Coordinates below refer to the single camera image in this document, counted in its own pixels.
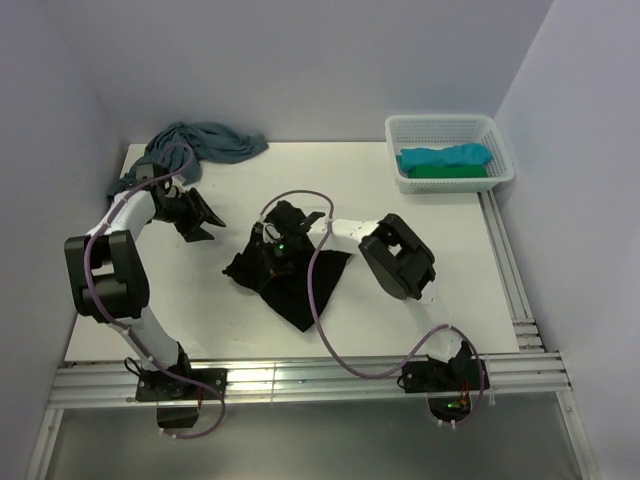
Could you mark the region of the black t shirt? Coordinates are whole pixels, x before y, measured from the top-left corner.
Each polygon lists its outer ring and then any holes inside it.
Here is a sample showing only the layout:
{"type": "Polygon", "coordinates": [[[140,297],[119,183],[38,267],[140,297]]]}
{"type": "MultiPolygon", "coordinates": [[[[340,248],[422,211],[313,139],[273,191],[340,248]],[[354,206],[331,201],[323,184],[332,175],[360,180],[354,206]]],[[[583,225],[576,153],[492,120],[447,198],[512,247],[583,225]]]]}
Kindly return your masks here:
{"type": "MultiPolygon", "coordinates": [[[[245,249],[236,254],[223,270],[238,285],[256,292],[278,315],[297,330],[305,332],[314,325],[307,273],[314,253],[309,241],[296,261],[296,272],[292,275],[269,275],[262,256],[262,238],[250,237],[245,249]]],[[[318,314],[322,314],[337,286],[351,255],[333,250],[322,250],[314,263],[312,272],[313,299],[318,314]]]]}

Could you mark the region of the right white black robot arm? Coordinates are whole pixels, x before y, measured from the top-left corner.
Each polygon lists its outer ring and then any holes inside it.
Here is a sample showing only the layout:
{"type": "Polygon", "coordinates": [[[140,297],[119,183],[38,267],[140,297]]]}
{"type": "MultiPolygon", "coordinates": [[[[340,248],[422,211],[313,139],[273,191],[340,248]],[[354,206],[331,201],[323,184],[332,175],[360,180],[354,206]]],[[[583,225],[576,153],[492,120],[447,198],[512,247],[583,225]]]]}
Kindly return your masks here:
{"type": "Polygon", "coordinates": [[[486,373],[468,337],[451,325],[436,285],[435,256],[410,226],[389,213],[380,220],[305,214],[284,196],[271,200],[252,225],[243,253],[250,288],[300,331],[315,328],[334,360],[350,374],[379,380],[400,376],[423,392],[482,390],[486,373]],[[347,262],[363,259],[377,284],[401,301],[426,334],[402,361],[366,373],[341,358],[320,321],[347,262]]]}

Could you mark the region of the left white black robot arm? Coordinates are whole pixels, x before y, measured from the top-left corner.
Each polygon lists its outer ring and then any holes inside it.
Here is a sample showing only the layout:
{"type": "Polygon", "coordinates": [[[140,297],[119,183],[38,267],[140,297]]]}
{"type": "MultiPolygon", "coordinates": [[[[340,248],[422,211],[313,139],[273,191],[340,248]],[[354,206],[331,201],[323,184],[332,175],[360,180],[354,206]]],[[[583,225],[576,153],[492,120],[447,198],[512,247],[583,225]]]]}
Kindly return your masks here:
{"type": "Polygon", "coordinates": [[[136,247],[153,221],[171,224],[187,243],[209,241],[206,225],[224,227],[200,193],[175,184],[169,171],[146,164],[117,194],[100,223],[65,241],[72,297],[79,315],[116,331],[137,355],[126,367],[144,386],[172,399],[200,387],[188,355],[150,307],[150,285],[136,247]]]}

